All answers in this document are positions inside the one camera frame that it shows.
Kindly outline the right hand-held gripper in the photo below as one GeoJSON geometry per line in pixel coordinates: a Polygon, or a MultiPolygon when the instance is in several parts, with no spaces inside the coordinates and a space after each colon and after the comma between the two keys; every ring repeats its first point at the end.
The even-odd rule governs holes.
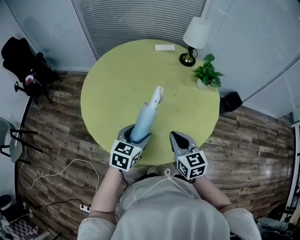
{"type": "Polygon", "coordinates": [[[178,172],[186,180],[203,176],[208,162],[195,141],[190,136],[177,131],[172,131],[169,138],[178,172]]]}

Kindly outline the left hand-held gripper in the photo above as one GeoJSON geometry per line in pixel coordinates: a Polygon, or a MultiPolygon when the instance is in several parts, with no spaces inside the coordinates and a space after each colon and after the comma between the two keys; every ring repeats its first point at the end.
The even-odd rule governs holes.
{"type": "Polygon", "coordinates": [[[134,125],[121,129],[114,141],[110,154],[110,166],[129,172],[140,160],[144,149],[151,140],[152,133],[137,142],[130,141],[134,125]]]}

